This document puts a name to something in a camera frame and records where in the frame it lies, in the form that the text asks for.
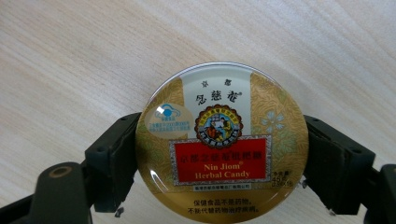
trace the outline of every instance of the chinese characters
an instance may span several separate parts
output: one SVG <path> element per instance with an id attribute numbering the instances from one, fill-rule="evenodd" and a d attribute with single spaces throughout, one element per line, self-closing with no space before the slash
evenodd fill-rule
<path id="1" fill-rule="evenodd" d="M 246 198 L 195 200 L 187 208 L 190 214 L 243 214 L 257 213 L 259 209 Z"/>
<path id="2" fill-rule="evenodd" d="M 202 83 L 202 87 L 203 88 L 207 88 L 209 86 L 209 82 L 207 80 L 204 80 Z M 232 80 L 230 79 L 225 79 L 224 80 L 224 86 L 230 87 L 232 85 Z M 238 92 L 238 91 L 229 91 L 227 94 L 227 99 L 230 100 L 230 102 L 235 103 L 235 100 L 237 100 L 238 96 L 241 96 L 242 92 Z M 211 101 L 219 101 L 222 99 L 222 92 L 221 90 L 217 89 L 217 90 L 213 90 L 212 92 L 210 92 L 210 99 Z M 204 94 L 199 94 L 196 97 L 195 100 L 198 105 L 202 105 L 206 102 L 206 98 Z"/>
<path id="3" fill-rule="evenodd" d="M 240 160 L 261 160 L 263 159 L 263 152 L 261 151 L 226 151 L 226 152 L 213 152 L 211 154 L 190 154 L 189 156 L 183 155 L 180 162 L 216 162 L 216 161 L 240 161 Z"/>

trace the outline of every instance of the red label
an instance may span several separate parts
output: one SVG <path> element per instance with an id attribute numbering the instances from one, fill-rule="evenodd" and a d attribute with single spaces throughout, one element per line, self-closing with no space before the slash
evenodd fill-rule
<path id="1" fill-rule="evenodd" d="M 176 185 L 263 182 L 267 180 L 267 139 L 250 138 L 223 149 L 201 142 L 173 142 Z"/>

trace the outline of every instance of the candy tin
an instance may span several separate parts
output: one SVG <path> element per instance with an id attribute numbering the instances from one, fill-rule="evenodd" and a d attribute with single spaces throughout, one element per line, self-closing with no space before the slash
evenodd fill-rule
<path id="1" fill-rule="evenodd" d="M 304 116 L 257 69 L 204 63 L 168 79 L 138 122 L 136 157 L 149 190 L 196 221 L 261 216 L 299 182 L 307 160 Z"/>

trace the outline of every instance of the circular hole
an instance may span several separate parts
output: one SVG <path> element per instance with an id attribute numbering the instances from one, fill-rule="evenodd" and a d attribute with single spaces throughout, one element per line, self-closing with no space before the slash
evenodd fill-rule
<path id="1" fill-rule="evenodd" d="M 59 178 L 59 177 L 69 174 L 71 171 L 72 171 L 72 168 L 70 166 L 61 166 L 61 167 L 53 169 L 49 173 L 49 176 L 52 178 Z"/>

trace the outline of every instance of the round tin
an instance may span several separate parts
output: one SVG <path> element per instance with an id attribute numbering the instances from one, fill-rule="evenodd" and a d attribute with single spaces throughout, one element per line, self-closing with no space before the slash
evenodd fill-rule
<path id="1" fill-rule="evenodd" d="M 204 63 L 161 85 L 136 130 L 138 169 L 171 210 L 196 221 L 261 216 L 299 182 L 304 116 L 273 79 L 239 63 Z"/>

